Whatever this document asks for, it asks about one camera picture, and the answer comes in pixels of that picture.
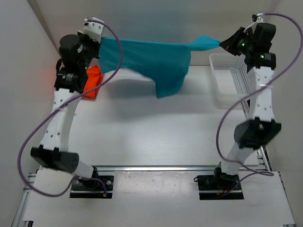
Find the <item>orange t shirt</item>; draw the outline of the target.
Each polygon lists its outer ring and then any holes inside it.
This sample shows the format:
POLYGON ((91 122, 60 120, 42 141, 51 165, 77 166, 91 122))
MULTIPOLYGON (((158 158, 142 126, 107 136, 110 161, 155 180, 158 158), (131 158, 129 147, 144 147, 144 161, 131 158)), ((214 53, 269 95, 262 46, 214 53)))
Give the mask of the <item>orange t shirt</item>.
MULTIPOLYGON (((88 80, 87 80, 86 85, 83 90, 84 93, 87 92, 88 90, 100 85, 103 80, 103 76, 104 76, 101 73, 101 69, 98 65, 88 68, 86 73, 88 76, 88 80)), ((97 98, 98 91, 99 91, 99 89, 96 89, 86 95, 83 95, 82 99, 95 100, 97 98)))

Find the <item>teal t shirt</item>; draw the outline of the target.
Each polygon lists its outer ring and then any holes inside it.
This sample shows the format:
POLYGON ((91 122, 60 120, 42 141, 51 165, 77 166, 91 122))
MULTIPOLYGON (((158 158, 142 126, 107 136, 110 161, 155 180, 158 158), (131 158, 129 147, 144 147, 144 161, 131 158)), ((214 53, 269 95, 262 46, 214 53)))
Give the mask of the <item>teal t shirt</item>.
POLYGON ((172 44, 103 37, 99 50, 99 66, 103 73, 119 66, 132 70, 155 83, 157 98, 178 93, 191 63, 192 52, 208 51, 219 47, 219 41, 206 35, 191 43, 172 44))

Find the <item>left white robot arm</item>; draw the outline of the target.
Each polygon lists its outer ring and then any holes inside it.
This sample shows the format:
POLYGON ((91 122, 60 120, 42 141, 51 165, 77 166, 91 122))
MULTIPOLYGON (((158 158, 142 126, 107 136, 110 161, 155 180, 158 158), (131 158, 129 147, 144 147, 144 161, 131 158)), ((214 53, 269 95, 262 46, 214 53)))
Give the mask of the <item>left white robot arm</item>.
POLYGON ((99 177, 93 166, 83 163, 77 153, 69 151, 69 135, 75 110, 87 83, 87 68, 92 59, 99 57, 101 36, 93 37, 82 32, 60 39, 60 59, 56 64, 54 102, 51 117, 39 147, 31 149, 40 165, 52 170, 83 177, 88 189, 95 189, 99 177))

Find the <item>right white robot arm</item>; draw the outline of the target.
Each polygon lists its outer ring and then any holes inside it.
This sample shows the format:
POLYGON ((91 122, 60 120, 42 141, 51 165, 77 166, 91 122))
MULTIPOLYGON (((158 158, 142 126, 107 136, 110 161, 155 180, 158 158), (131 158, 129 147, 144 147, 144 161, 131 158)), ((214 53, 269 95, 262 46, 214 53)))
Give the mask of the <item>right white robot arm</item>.
POLYGON ((219 44, 228 53, 245 57, 250 80, 250 93, 247 96, 250 108, 246 121, 238 124, 234 130, 232 149, 214 171, 213 185, 218 189, 235 182, 246 159, 268 144, 281 130, 281 124, 275 121, 269 85, 276 68, 276 56, 269 51, 275 33, 275 25, 261 22, 254 29, 240 27, 219 44))

